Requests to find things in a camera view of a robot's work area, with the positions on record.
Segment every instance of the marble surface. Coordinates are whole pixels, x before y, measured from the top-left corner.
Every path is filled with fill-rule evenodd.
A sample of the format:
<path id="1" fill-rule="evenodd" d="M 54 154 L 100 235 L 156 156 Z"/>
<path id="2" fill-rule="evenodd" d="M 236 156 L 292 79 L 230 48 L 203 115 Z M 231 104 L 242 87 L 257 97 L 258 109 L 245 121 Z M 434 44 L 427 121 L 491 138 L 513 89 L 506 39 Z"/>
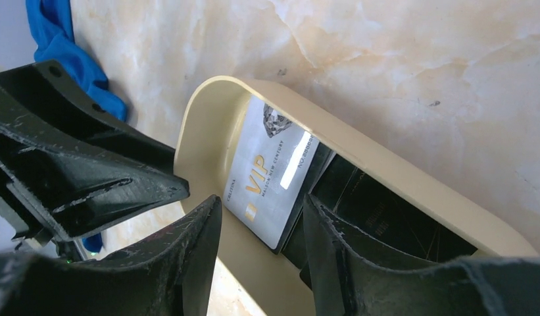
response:
<path id="1" fill-rule="evenodd" d="M 78 44 L 147 135 L 175 146 L 187 100 L 211 76 L 277 81 L 540 251 L 540 0 L 71 2 Z M 176 209 L 112 229 L 108 250 Z"/>

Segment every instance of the cream plastic container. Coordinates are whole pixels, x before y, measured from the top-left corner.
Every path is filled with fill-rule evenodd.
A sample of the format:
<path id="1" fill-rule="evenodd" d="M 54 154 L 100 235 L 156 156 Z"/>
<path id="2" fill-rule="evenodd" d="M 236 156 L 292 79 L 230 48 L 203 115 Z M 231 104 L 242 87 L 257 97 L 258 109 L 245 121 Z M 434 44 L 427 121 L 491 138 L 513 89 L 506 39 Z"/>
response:
<path id="1" fill-rule="evenodd" d="M 477 255 L 538 256 L 531 244 L 490 212 L 301 97 L 262 80 L 217 76 L 192 95 L 177 144 L 174 172 L 189 180 L 185 213 L 221 196 L 252 95 L 269 104 L 395 192 L 477 247 Z M 299 270 L 274 255 L 224 208 L 218 257 L 267 315 L 314 315 L 312 292 Z"/>

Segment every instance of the blue cloth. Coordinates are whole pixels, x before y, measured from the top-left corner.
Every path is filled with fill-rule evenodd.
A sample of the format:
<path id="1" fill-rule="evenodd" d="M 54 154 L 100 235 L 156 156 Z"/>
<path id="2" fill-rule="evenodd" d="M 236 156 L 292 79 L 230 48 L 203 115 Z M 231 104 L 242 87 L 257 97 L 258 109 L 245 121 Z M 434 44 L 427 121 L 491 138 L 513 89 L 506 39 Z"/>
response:
<path id="1" fill-rule="evenodd" d="M 56 59 L 97 104 L 119 120 L 126 120 L 126 106 L 109 92 L 103 70 L 74 43 L 70 0 L 26 0 L 26 10 L 37 43 L 34 59 Z"/>

